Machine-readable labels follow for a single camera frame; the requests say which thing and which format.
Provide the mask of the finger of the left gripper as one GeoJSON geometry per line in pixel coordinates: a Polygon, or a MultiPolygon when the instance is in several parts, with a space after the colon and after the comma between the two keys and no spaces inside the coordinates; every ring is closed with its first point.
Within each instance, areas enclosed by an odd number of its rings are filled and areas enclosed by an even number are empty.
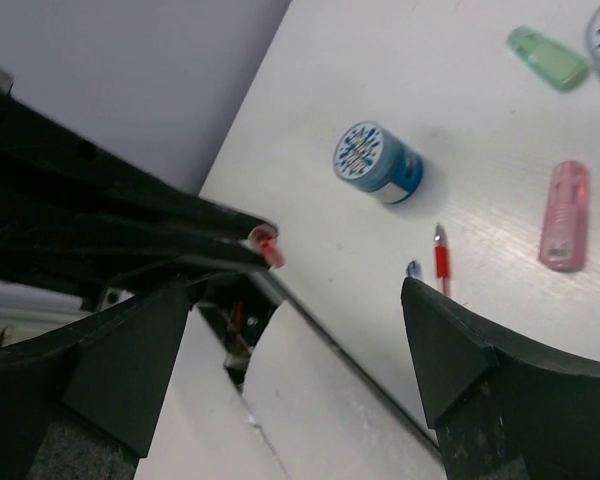
{"type": "Polygon", "coordinates": [[[0,91],[0,254],[94,279],[163,267],[266,271],[268,220],[169,186],[0,91]]]}

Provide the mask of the red pen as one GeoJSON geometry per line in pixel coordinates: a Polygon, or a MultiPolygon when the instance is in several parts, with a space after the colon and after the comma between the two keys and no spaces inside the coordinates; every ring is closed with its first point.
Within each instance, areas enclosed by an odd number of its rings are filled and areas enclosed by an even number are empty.
{"type": "Polygon", "coordinates": [[[434,232],[434,266],[438,290],[451,296],[449,250],[444,227],[437,223],[434,232]]]}

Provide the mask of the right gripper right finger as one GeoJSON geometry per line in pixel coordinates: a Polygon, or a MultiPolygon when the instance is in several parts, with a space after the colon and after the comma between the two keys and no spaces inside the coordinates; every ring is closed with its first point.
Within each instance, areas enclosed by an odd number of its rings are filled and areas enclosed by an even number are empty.
{"type": "Polygon", "coordinates": [[[401,302],[427,426],[450,479],[600,479],[600,362],[407,278],[401,302]]]}

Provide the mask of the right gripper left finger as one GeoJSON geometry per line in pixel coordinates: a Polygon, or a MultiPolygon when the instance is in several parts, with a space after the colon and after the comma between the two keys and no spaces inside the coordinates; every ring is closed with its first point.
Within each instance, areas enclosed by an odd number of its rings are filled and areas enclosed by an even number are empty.
{"type": "Polygon", "coordinates": [[[131,479],[189,312],[185,282],[0,348],[0,479],[131,479]]]}

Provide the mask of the blue pen cap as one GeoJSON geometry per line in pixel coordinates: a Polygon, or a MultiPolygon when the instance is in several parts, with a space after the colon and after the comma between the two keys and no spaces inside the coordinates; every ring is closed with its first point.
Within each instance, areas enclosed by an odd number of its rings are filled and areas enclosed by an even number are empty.
{"type": "Polygon", "coordinates": [[[417,280],[423,280],[424,276],[422,273],[421,264],[417,260],[412,260],[408,263],[405,274],[407,278],[413,278],[417,280]]]}

